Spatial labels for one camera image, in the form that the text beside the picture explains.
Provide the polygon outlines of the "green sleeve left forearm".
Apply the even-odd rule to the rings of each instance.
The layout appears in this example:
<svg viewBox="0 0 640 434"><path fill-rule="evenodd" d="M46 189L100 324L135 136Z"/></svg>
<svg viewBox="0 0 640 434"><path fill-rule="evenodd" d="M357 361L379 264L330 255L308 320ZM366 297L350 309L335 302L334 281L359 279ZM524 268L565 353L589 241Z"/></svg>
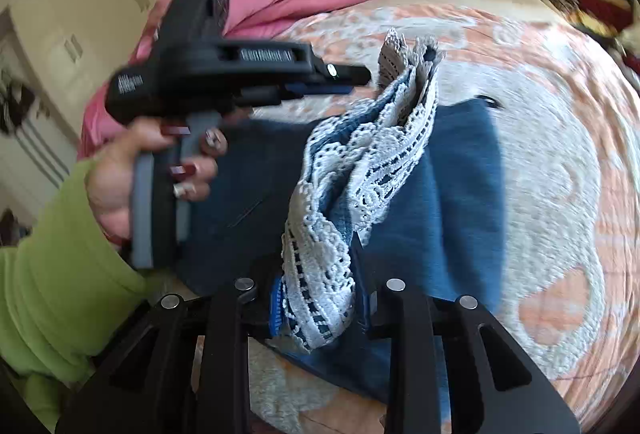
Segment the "green sleeve left forearm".
<svg viewBox="0 0 640 434"><path fill-rule="evenodd" d="M78 163L32 233L1 251L1 367L48 431L64 394L149 294L94 219L93 165Z"/></svg>

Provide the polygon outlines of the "left hand painted nails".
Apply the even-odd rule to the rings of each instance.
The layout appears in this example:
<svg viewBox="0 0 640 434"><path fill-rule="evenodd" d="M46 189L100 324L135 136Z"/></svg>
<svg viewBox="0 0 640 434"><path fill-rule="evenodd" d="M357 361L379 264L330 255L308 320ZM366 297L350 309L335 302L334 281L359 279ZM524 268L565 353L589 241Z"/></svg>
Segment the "left hand painted nails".
<svg viewBox="0 0 640 434"><path fill-rule="evenodd" d="M129 203L134 184L134 163L143 152L160 152L190 134L185 123L140 117L99 154L87 177L88 201L107 240L121 246L131 238ZM220 129L206 129L201 153L167 168L171 194L178 200L202 201L218 172L217 160L228 150Z"/></svg>

